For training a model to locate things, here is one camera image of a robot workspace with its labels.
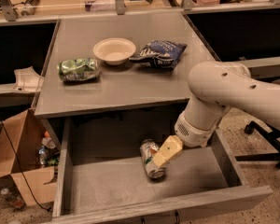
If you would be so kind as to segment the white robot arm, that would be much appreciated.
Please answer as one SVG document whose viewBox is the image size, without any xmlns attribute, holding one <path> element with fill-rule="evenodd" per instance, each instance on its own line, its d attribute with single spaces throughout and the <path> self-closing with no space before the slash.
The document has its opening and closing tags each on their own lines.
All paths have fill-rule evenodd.
<svg viewBox="0 0 280 224">
<path fill-rule="evenodd" d="M 206 142 L 222 117 L 235 107 L 280 131 L 280 85 L 251 77 L 241 63 L 216 61 L 194 65 L 188 75 L 189 102 L 153 162 L 162 167 L 178 156 L 183 146 Z"/>
</svg>

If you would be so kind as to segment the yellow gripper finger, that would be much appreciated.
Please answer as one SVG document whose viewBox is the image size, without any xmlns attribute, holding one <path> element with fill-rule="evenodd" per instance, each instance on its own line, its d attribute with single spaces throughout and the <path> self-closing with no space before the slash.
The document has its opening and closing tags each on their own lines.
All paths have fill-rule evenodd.
<svg viewBox="0 0 280 224">
<path fill-rule="evenodd" d="M 166 165 L 183 150 L 183 142 L 177 135 L 170 135 L 153 157 L 158 168 Z"/>
</svg>

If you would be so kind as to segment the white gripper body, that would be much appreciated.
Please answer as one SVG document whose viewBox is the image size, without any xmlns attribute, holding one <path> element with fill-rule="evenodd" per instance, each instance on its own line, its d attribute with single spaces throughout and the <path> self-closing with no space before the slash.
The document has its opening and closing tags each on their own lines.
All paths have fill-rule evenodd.
<svg viewBox="0 0 280 224">
<path fill-rule="evenodd" d="M 216 127 L 212 125 L 210 130 L 195 128 L 186 120 L 185 112 L 182 112 L 175 123 L 175 134 L 185 146 L 198 147 L 209 140 Z"/>
</svg>

